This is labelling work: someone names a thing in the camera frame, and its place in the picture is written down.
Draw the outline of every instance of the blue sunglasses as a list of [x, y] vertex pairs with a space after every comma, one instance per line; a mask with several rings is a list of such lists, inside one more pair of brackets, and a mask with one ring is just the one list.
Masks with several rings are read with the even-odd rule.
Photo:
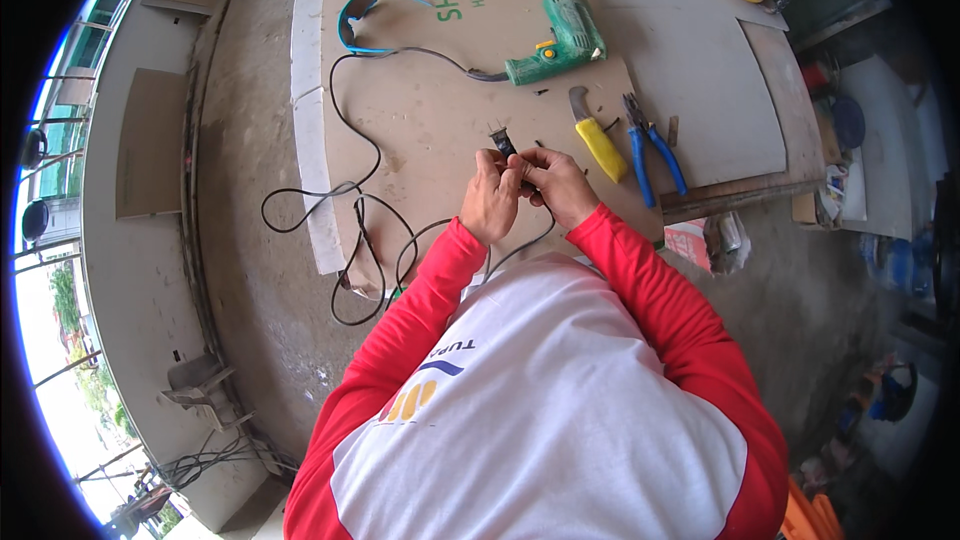
[[[426, 6], [433, 6], [426, 0], [411, 0], [416, 1], [417, 3], [423, 3]], [[356, 45], [356, 36], [354, 35], [354, 28], [351, 26], [350, 20], [357, 21], [367, 14], [374, 5], [377, 4], [377, 0], [348, 0], [346, 5], [343, 6], [340, 11], [340, 20], [337, 25], [338, 33], [340, 34], [340, 42], [346, 47], [351, 53], [367, 53], [367, 54], [379, 54], [379, 53], [390, 53], [393, 48], [364, 48], [362, 46]]]

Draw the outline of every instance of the red sleeve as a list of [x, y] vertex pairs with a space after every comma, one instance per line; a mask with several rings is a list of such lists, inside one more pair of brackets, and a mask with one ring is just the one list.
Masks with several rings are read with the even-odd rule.
[[416, 278], [364, 340], [343, 381], [323, 402], [283, 517], [283, 535], [349, 538], [330, 490], [333, 449], [383, 409], [434, 347], [460, 292], [483, 265], [487, 248], [457, 218], [430, 247]]
[[786, 441], [737, 342], [697, 288], [601, 204], [566, 239], [606, 276], [681, 389], [719, 409], [747, 442], [747, 465], [720, 537], [773, 538], [787, 500]]

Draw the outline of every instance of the man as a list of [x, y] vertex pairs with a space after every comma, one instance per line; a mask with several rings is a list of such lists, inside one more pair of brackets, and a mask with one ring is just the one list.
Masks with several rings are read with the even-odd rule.
[[[720, 317], [570, 156], [496, 154], [323, 404], [285, 536], [773, 538], [786, 443]], [[461, 303], [520, 194], [603, 277], [544, 255]]]

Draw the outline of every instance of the pliers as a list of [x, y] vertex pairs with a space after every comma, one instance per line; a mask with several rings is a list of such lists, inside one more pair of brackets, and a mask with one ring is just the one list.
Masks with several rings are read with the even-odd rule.
[[680, 171], [680, 164], [677, 158], [673, 156], [673, 151], [667, 146], [666, 141], [657, 132], [657, 126], [653, 123], [647, 123], [643, 116], [641, 106], [637, 103], [637, 97], [633, 92], [623, 94], [623, 110], [627, 112], [627, 124], [630, 129], [630, 141], [633, 147], [633, 168], [636, 170], [636, 181], [640, 183], [640, 190], [643, 193], [643, 202], [647, 207], [653, 209], [657, 206], [657, 197], [654, 195], [654, 188], [650, 185], [650, 178], [647, 177], [646, 162], [643, 158], [643, 141], [648, 140], [653, 143], [656, 150], [663, 155], [663, 160], [670, 168], [670, 174], [673, 175], [674, 184], [677, 185], [677, 194], [681, 197], [687, 193], [687, 180], [684, 179], [684, 173]]

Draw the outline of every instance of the power cord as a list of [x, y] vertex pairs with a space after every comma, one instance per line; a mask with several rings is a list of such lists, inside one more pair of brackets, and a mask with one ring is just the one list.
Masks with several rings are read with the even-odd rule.
[[[506, 81], [508, 79], [506, 73], [485, 73], [478, 69], [472, 69], [472, 68], [467, 69], [461, 66], [459, 63], [457, 63], [453, 59], [451, 59], [446, 54], [442, 54], [440, 52], [437, 52], [436, 50], [430, 50], [429, 48], [421, 48], [419, 46], [402, 46], [401, 48], [396, 48], [394, 50], [391, 50], [390, 52], [375, 53], [375, 54], [357, 54], [357, 53], [344, 54], [338, 57], [337, 60], [333, 62], [333, 65], [330, 66], [330, 79], [329, 79], [329, 83], [327, 84], [327, 87], [330, 91], [330, 102], [333, 104], [333, 110], [337, 114], [337, 118], [346, 127], [348, 127], [354, 134], [356, 134], [357, 136], [365, 140], [370, 146], [373, 147], [374, 151], [376, 152], [376, 160], [373, 163], [373, 167], [371, 167], [370, 170], [367, 173], [365, 173], [363, 177], [360, 178], [359, 181], [341, 182], [337, 186], [334, 186], [332, 189], [330, 189], [330, 191], [326, 191], [326, 192], [314, 192], [307, 189], [303, 189], [302, 187], [280, 187], [278, 189], [275, 189], [270, 193], [268, 193], [264, 197], [263, 202], [260, 203], [260, 218], [263, 220], [264, 224], [266, 224], [266, 226], [269, 227], [270, 230], [272, 230], [273, 232], [276, 232], [277, 234], [289, 234], [291, 232], [296, 231], [298, 228], [300, 228], [304, 224], [304, 222], [306, 222], [307, 219], [313, 214], [313, 212], [316, 211], [322, 204], [324, 204], [324, 202], [328, 198], [342, 197], [343, 195], [347, 195], [353, 191], [357, 192], [357, 197], [353, 201], [353, 211], [354, 211], [354, 214], [356, 215], [357, 226], [360, 228], [360, 232], [357, 234], [356, 244], [354, 244], [353, 250], [350, 252], [349, 258], [346, 260], [346, 265], [343, 267], [343, 270], [340, 272], [340, 275], [337, 276], [337, 282], [333, 287], [333, 291], [330, 293], [330, 316], [334, 318], [334, 320], [336, 320], [338, 323], [345, 326], [361, 325], [375, 318], [380, 313], [381, 307], [384, 307], [384, 310], [389, 309], [391, 304], [393, 304], [394, 295], [400, 295], [403, 293], [402, 281], [404, 278], [407, 277], [407, 275], [410, 274], [410, 271], [413, 270], [414, 264], [417, 262], [417, 258], [420, 256], [420, 246], [418, 246], [417, 244], [417, 239], [423, 234], [425, 234], [427, 231], [439, 225], [450, 223], [452, 221], [452, 219], [441, 219], [440, 221], [435, 221], [427, 225], [423, 229], [419, 230], [418, 232], [414, 233], [413, 229], [410, 227], [410, 224], [407, 223], [406, 219], [404, 219], [403, 216], [399, 212], [397, 212], [396, 209], [391, 207], [389, 204], [384, 202], [379, 197], [374, 196], [373, 194], [367, 194], [361, 188], [361, 184], [365, 183], [367, 180], [373, 177], [374, 174], [377, 173], [377, 170], [380, 168], [380, 162], [383, 159], [383, 153], [380, 150], [380, 146], [370, 136], [367, 136], [365, 133], [357, 129], [352, 123], [350, 123], [347, 120], [343, 112], [341, 112], [340, 105], [337, 103], [337, 95], [336, 95], [336, 92], [334, 91], [334, 84], [333, 84], [334, 73], [336, 72], [337, 67], [347, 59], [363, 59], [363, 60], [385, 59], [389, 56], [393, 56], [395, 54], [400, 54], [400, 53], [421, 53], [421, 54], [429, 54], [431, 56], [438, 57], [443, 61], [446, 61], [453, 67], [457, 68], [458, 70], [460, 70], [460, 72], [465, 76], [467, 76], [468, 78], [475, 79], [477, 81], [501, 82], [501, 81]], [[267, 202], [273, 197], [276, 197], [282, 194], [288, 194], [288, 193], [302, 195], [304, 197], [314, 197], [314, 198], [318, 198], [318, 200], [313, 204], [312, 207], [306, 210], [306, 213], [303, 215], [303, 217], [301, 217], [298, 222], [294, 223], [292, 227], [282, 228], [277, 225], [274, 225], [267, 218], [267, 212], [266, 212]], [[388, 211], [390, 211], [390, 213], [393, 214], [394, 217], [396, 217], [400, 221], [401, 224], [403, 224], [403, 227], [407, 230], [407, 233], [410, 234], [410, 239], [406, 242], [406, 244], [403, 245], [403, 248], [400, 250], [400, 253], [396, 258], [396, 267], [393, 270], [393, 280], [396, 284], [395, 286], [396, 291], [390, 294], [389, 299], [386, 296], [387, 294], [386, 275], [383, 272], [383, 266], [380, 264], [380, 260], [377, 257], [377, 251], [374, 249], [374, 245], [371, 242], [370, 235], [368, 234], [367, 227], [365, 225], [366, 212], [367, 212], [367, 209], [366, 209], [367, 200], [372, 200], [373, 202], [376, 202], [381, 206], [385, 207]], [[528, 248], [529, 246], [533, 246], [535, 243], [539, 242], [547, 234], [549, 234], [551, 230], [553, 230], [553, 227], [556, 224], [556, 219], [553, 216], [553, 211], [551, 211], [549, 207], [547, 207], [547, 212], [550, 213], [550, 226], [537, 237], [527, 242], [524, 242], [520, 246], [517, 246], [516, 248], [511, 250], [503, 258], [500, 258], [500, 260], [498, 260], [496, 265], [494, 265], [493, 267], [491, 267], [491, 258], [493, 255], [491, 251], [487, 249], [486, 269], [484, 272], [484, 279], [483, 279], [484, 284], [486, 284], [486, 282], [490, 279], [490, 277], [501, 266], [503, 266], [503, 264], [506, 263], [508, 259], [516, 255], [517, 253], [521, 252], [523, 249]], [[380, 292], [379, 292], [380, 298], [377, 301], [376, 306], [373, 308], [373, 310], [370, 313], [364, 315], [359, 319], [351, 321], [351, 320], [342, 318], [337, 313], [336, 299], [337, 299], [337, 293], [344, 286], [344, 281], [347, 278], [348, 271], [350, 270], [351, 265], [354, 263], [357, 255], [360, 252], [360, 246], [363, 246], [363, 245], [366, 245], [366, 250], [369, 251], [370, 256], [373, 258], [373, 263], [376, 265], [377, 273], [379, 274], [379, 277], [380, 277]], [[403, 255], [406, 254], [407, 250], [410, 248], [410, 246], [413, 246], [414, 248], [414, 256], [411, 259], [410, 264], [407, 265], [407, 268], [403, 272], [403, 275], [401, 275], [401, 260], [403, 258]]]

